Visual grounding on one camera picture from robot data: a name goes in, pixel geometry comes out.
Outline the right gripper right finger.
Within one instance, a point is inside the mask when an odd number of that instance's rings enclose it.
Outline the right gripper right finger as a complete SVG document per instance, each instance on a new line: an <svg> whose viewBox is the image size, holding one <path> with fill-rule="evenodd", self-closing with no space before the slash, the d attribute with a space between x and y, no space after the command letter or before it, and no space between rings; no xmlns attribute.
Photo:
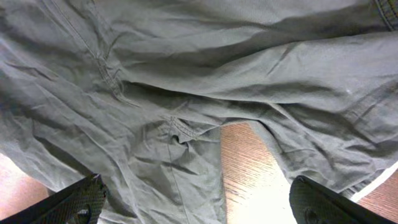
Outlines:
<svg viewBox="0 0 398 224"><path fill-rule="evenodd" d="M292 182L289 203L298 224L396 224L303 175Z"/></svg>

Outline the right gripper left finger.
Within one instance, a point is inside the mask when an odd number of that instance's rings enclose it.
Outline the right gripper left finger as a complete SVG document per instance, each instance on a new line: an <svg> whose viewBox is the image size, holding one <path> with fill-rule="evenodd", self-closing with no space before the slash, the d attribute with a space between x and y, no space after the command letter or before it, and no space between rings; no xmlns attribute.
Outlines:
<svg viewBox="0 0 398 224"><path fill-rule="evenodd" d="M97 224L107 197L107 186L92 174L1 224Z"/></svg>

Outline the grey shorts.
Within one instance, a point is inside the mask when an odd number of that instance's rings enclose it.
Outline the grey shorts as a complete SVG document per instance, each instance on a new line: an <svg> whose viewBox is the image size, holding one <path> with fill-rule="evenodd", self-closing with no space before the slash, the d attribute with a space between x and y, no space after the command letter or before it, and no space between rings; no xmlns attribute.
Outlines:
<svg viewBox="0 0 398 224"><path fill-rule="evenodd" d="M224 223L220 128L352 197L397 163L397 2L1 2L1 152L102 223Z"/></svg>

